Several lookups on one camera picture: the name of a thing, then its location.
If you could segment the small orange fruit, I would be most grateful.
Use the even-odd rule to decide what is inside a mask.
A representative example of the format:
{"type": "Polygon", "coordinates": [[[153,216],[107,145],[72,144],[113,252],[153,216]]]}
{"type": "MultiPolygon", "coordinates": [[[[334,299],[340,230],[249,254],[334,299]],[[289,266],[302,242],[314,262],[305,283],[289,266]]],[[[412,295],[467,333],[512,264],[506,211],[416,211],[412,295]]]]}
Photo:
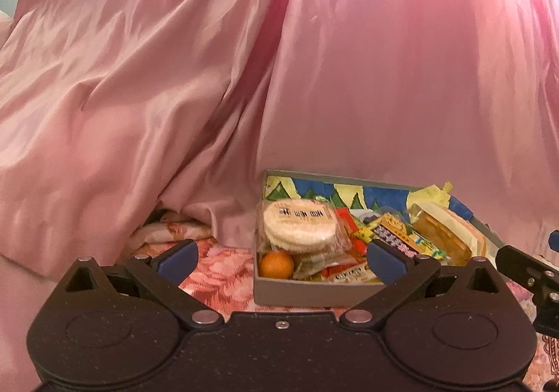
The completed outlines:
{"type": "Polygon", "coordinates": [[[272,280],[288,280],[292,277],[294,268],[294,261],[288,253],[270,252],[261,258],[259,273],[261,277],[272,280]]]}

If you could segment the cream orange snack packet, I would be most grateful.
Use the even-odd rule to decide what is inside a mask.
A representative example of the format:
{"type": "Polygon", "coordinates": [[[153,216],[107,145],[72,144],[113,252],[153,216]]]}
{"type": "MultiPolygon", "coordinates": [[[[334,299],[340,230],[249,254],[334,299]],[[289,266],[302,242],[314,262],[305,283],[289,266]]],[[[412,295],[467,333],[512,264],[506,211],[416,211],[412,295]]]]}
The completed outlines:
{"type": "Polygon", "coordinates": [[[415,231],[446,253],[448,265],[463,266],[487,254],[487,238],[450,209],[419,202],[408,209],[408,216],[415,231]]]}

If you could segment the gold duck snack packet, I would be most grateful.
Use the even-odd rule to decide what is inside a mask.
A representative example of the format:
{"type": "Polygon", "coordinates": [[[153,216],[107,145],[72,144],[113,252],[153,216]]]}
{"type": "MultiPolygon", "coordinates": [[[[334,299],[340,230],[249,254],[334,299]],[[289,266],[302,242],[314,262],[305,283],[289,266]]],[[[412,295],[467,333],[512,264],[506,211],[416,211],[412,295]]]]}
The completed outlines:
{"type": "Polygon", "coordinates": [[[379,283],[367,261],[354,265],[344,264],[326,268],[321,271],[321,279],[325,282],[348,284],[348,283],[379,283]]]}

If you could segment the clear dried meat packet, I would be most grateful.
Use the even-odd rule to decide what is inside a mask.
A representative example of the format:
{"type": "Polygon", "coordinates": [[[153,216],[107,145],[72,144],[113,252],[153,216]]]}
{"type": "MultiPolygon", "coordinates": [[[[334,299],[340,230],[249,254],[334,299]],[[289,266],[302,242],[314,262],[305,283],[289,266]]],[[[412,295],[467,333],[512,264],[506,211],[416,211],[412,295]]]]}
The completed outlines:
{"type": "Polygon", "coordinates": [[[293,280],[305,280],[307,277],[329,267],[334,262],[342,260],[344,253],[326,252],[294,256],[295,269],[292,273],[293,280]]]}

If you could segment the pink satin curtain sheet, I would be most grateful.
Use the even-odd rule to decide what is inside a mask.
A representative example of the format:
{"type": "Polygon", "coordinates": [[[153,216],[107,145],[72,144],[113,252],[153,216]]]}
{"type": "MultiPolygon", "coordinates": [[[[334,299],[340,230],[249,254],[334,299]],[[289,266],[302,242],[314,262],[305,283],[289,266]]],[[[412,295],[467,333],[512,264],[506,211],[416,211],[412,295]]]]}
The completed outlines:
{"type": "Polygon", "coordinates": [[[1,24],[1,387],[77,257],[157,209],[249,248],[261,178],[450,182],[556,260],[558,0],[18,0],[1,24]]]}

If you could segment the grey painted cardboard box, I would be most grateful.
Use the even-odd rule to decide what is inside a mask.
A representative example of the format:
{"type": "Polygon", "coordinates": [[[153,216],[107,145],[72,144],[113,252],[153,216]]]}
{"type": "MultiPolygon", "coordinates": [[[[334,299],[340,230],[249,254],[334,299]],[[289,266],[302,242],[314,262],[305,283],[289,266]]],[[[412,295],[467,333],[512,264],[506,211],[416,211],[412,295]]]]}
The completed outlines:
{"type": "Polygon", "coordinates": [[[494,259],[502,241],[451,189],[270,170],[257,212],[255,301],[346,307],[402,276],[419,254],[443,265],[494,259]]]}

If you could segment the floral pink bed cover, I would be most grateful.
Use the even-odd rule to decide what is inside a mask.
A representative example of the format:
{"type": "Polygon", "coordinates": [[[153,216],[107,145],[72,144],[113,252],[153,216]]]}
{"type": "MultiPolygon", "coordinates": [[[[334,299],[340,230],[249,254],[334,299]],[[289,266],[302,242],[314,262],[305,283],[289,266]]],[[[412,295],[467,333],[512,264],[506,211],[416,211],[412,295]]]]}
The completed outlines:
{"type": "Polygon", "coordinates": [[[280,282],[279,290],[255,295],[254,254],[247,249],[226,248],[209,236],[209,229],[195,222],[156,222],[133,233],[117,260],[146,254],[156,257],[179,241],[196,241],[196,269],[179,288],[229,317],[232,312],[311,312],[331,310],[340,315],[382,288],[379,282],[344,283],[339,289],[324,282],[280,282]]]}

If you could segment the red orange snack packet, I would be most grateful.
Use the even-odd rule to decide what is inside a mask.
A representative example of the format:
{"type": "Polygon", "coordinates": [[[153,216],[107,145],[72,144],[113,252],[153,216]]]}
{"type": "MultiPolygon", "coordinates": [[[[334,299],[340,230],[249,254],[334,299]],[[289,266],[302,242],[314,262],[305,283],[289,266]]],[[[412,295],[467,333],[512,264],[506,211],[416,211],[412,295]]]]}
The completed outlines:
{"type": "Polygon", "coordinates": [[[361,238],[356,236],[356,233],[360,230],[360,227],[355,222],[354,217],[346,208],[336,209],[335,212],[338,220],[340,221],[342,227],[345,229],[345,232],[350,239],[354,251],[360,257],[365,257],[367,254],[367,244],[361,238]]]}

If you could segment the yellow purple biscuit packet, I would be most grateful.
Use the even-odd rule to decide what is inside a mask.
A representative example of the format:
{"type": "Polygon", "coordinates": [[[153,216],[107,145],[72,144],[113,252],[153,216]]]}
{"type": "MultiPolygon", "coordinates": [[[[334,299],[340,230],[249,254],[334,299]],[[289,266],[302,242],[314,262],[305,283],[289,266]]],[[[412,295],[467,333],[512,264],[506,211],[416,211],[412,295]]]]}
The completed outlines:
{"type": "Polygon", "coordinates": [[[432,241],[423,238],[391,213],[384,213],[367,223],[358,229],[354,236],[366,244],[373,240],[383,241],[384,244],[399,250],[406,257],[422,254],[441,262],[448,259],[446,251],[436,247],[432,241]]]}

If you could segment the round rice cracker packet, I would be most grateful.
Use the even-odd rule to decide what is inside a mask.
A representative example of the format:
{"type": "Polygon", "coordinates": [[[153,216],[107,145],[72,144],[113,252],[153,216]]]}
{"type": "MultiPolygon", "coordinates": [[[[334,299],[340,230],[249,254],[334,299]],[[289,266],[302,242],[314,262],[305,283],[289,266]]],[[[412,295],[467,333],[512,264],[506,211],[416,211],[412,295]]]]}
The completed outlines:
{"type": "Polygon", "coordinates": [[[344,252],[350,241],[328,203],[310,199],[264,201],[258,218],[261,238],[292,254],[344,252]]]}

